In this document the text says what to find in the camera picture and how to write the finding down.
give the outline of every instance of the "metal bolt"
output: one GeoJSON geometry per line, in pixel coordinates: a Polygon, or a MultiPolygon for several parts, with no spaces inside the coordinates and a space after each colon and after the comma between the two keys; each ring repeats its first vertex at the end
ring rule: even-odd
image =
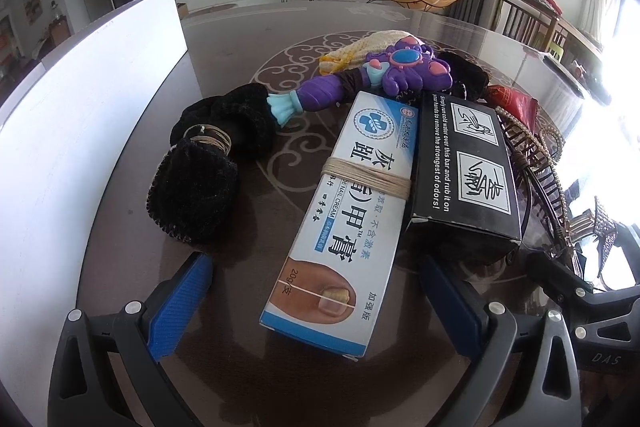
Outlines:
{"type": "Polygon", "coordinates": [[[562,314],[558,310],[549,310],[547,315],[553,322],[560,322],[562,320],[562,314]]]}
{"type": "Polygon", "coordinates": [[[71,322],[75,322],[80,317],[82,317],[82,312],[78,309],[71,310],[69,314],[66,316],[71,322]]]}
{"type": "Polygon", "coordinates": [[[489,311],[491,311],[495,315],[502,315],[504,313],[504,306],[497,301],[490,302],[489,311]]]}
{"type": "Polygon", "coordinates": [[[140,304],[138,301],[131,301],[129,304],[124,306],[124,311],[126,311],[129,315],[138,313],[141,309],[142,304],[140,304]]]}

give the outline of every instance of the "white sheer curtain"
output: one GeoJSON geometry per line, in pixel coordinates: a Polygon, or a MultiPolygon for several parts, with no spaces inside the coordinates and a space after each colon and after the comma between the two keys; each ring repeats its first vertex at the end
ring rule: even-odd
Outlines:
{"type": "Polygon", "coordinates": [[[621,0],[585,0],[580,28],[604,44],[613,36],[621,0]]]}

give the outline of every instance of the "teal toy part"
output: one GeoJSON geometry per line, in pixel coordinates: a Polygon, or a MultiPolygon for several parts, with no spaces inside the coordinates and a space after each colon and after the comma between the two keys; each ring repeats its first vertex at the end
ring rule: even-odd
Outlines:
{"type": "Polygon", "coordinates": [[[364,68],[367,70],[367,74],[369,75],[369,82],[371,82],[371,87],[375,89],[382,87],[382,77],[390,66],[391,64],[389,64],[388,62],[379,62],[378,60],[376,60],[375,66],[373,66],[370,62],[366,62],[364,64],[364,68]]]}
{"type": "Polygon", "coordinates": [[[278,125],[284,127],[290,118],[295,114],[302,114],[302,104],[295,90],[285,94],[269,94],[267,103],[271,107],[271,114],[276,119],[278,125]]]}

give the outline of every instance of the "black box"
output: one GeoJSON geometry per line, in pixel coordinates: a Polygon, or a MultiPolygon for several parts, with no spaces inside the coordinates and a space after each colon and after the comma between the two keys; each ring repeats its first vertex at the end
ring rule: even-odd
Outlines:
{"type": "Polygon", "coordinates": [[[430,253],[492,264],[519,247],[511,163],[493,109],[425,93],[409,229],[430,253]]]}

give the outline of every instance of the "red packet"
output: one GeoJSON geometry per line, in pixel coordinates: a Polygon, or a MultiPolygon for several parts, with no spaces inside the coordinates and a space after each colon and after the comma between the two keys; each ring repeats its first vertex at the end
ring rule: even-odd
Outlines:
{"type": "Polygon", "coordinates": [[[509,111],[535,134],[538,100],[528,94],[504,86],[487,86],[484,99],[489,105],[499,105],[509,111]]]}

